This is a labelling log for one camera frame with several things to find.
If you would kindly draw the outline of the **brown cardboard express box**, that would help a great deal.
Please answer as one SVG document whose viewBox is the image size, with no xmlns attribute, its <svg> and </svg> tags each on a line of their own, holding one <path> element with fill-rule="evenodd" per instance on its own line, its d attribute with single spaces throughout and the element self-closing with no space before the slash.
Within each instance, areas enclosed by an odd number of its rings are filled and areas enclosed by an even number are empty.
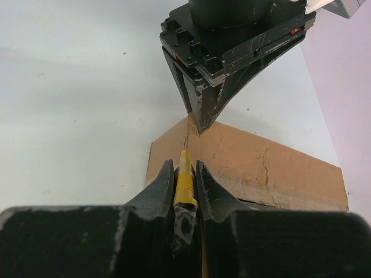
<svg viewBox="0 0 371 278">
<path fill-rule="evenodd" d="M 193 114 L 152 142 L 146 184 L 164 161 L 177 167 L 184 148 L 238 199 L 279 209 L 349 209 L 341 168 L 219 122 L 199 133 Z"/>
</svg>

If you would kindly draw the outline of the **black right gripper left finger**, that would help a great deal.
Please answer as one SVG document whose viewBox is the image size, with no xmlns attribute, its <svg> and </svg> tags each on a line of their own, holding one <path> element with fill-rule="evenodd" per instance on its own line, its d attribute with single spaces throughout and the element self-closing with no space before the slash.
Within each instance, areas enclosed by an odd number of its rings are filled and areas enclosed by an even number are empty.
<svg viewBox="0 0 371 278">
<path fill-rule="evenodd" d="M 164 277 L 173 191 L 167 160 L 125 204 L 9 208 L 1 213 L 1 276 Z"/>
</svg>

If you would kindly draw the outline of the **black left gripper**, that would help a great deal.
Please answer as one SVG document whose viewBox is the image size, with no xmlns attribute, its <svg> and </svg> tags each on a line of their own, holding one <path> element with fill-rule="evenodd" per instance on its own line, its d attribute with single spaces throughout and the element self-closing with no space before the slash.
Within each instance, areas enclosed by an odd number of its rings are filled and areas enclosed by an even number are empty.
<svg viewBox="0 0 371 278">
<path fill-rule="evenodd" d="M 188 1 L 162 22 L 165 60 L 199 133 L 253 78 L 304 40 L 306 1 Z M 196 90 L 205 82 L 210 87 Z"/>
</svg>

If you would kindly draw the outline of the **yellow utility knife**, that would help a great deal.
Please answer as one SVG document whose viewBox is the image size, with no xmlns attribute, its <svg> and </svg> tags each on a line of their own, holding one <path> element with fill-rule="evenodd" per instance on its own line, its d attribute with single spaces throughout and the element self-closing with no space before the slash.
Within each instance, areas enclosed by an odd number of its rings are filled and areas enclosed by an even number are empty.
<svg viewBox="0 0 371 278">
<path fill-rule="evenodd" d="M 195 173 L 190 151 L 180 153 L 176 170 L 176 188 L 173 199 L 172 257 L 193 253 L 198 247 L 198 201 L 195 197 Z"/>
</svg>

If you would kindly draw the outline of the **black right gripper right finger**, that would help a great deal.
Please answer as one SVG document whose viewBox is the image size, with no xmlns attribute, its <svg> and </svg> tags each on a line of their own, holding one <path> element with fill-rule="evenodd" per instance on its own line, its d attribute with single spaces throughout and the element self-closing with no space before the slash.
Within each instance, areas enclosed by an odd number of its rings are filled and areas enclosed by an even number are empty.
<svg viewBox="0 0 371 278">
<path fill-rule="evenodd" d="M 369 277 L 370 226 L 336 211 L 254 210 L 197 162 L 203 272 L 209 277 Z"/>
</svg>

